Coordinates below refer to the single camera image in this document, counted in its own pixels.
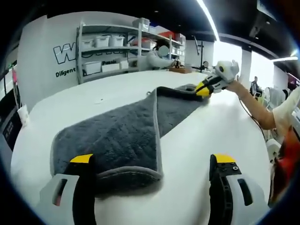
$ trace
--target shelf unit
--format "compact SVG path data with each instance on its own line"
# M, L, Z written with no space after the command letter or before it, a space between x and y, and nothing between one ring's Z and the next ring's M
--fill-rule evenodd
M124 35L124 43L128 42L128 36L136 36L138 37L138 46L122 46L122 47L103 47L103 48L92 48L92 49L82 49L82 40L84 35L96 35L101 33L110 33L110 34L122 34ZM136 27L129 27L129 26L122 26L122 25L115 25L115 24L100 24L100 25L85 25L83 22L80 23L80 26L77 28L76 33L76 68L78 71L78 82L79 84L88 82L91 80L96 80L98 78L108 77L112 75L118 75L122 73L128 72L136 72L138 69L136 67L130 67L129 69L121 69L121 70L114 70L106 73L95 73L83 76L83 55L94 54L99 52L124 52L126 57L128 58L128 53L130 51L137 51L137 56L141 56L142 52L149 52L152 49L142 48L142 38L151 38L154 40L164 39L169 41L170 45L170 52L169 52L169 59L173 56L178 56L178 54L172 53L172 46L175 47L182 47L183 45L180 42L172 40L172 36L170 35L169 38L161 36L159 34L150 33L148 31L142 30L141 24L139 28Z
M113 70L113 71L108 71L108 72L99 72L99 73L94 73L94 74L89 74L85 76L84 81L94 81L100 78L105 78L109 76L115 76L123 73L132 73L132 72L137 72L138 68L137 67L131 67L128 69L119 69L119 70Z

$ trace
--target red object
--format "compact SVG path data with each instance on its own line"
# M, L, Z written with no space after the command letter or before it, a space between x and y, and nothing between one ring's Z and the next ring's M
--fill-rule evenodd
M149 40L152 40L152 39L150 39L150 38L148 38L148 37L143 37L143 38L142 38L142 42L146 42L146 41L149 41ZM132 42L131 45L132 45L132 46L138 46L138 40L137 40L137 38L136 38L135 40L133 40L133 42Z
M169 38L171 35L172 39L175 40L175 33L173 31L162 32L162 33L159 33L159 35L164 36L166 38Z
M14 83L17 83L17 73L14 69L12 72L13 72L13 81L14 81Z

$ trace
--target person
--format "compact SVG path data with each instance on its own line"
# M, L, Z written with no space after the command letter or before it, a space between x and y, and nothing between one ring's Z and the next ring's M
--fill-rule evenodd
M260 93L262 95L263 91L257 84L257 76L254 77L254 81L251 82L250 93L254 96L256 93Z
M271 170L269 203L274 204L287 189L289 180L300 161L300 138L295 132L295 128L292 127L292 113L295 108L300 107L300 87L297 87L286 101L271 112L258 103L238 81L233 81L227 90L237 94L262 129L276 128L278 133L284 137L278 158L274 158Z
M290 96L280 106L269 112L257 102L248 90L238 81L233 81L227 89L238 95L251 115L262 129L277 129L280 135L285 136L291 125L291 115L300 97L300 87L291 92Z
M204 61L202 66L200 67L200 72L202 72L202 70L208 69L208 61Z
M146 59L140 60L139 68L141 71L171 68L180 62L173 61L169 59L164 59L163 57L169 53L170 45L167 40L160 39L156 41L156 46L149 52Z

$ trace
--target cable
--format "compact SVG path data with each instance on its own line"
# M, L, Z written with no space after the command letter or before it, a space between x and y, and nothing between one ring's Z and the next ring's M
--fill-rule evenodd
M250 118L258 125L258 127L260 128L260 130L261 130L261 132L262 132L262 135L263 135L263 138L265 139L265 141L266 141L266 136L264 135L264 132L263 132L263 129L262 129L262 127L259 125L259 123L256 121L256 119L247 111L247 109L244 107L244 105L243 105L243 102L242 102L242 100L240 99L240 97L239 97L239 101L240 101L240 104L241 104L241 106L243 107L243 109L246 111L246 113L250 116Z

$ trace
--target sleeve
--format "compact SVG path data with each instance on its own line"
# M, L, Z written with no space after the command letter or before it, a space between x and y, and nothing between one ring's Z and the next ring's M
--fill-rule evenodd
M300 87L292 91L290 96L280 106L273 109L276 128L280 135L285 136L291 125L291 115L300 97Z
M158 68L165 68L170 66L173 61L172 60L165 60L160 57L158 57L154 51L151 51L147 55L148 62L153 66L153 67L158 67Z

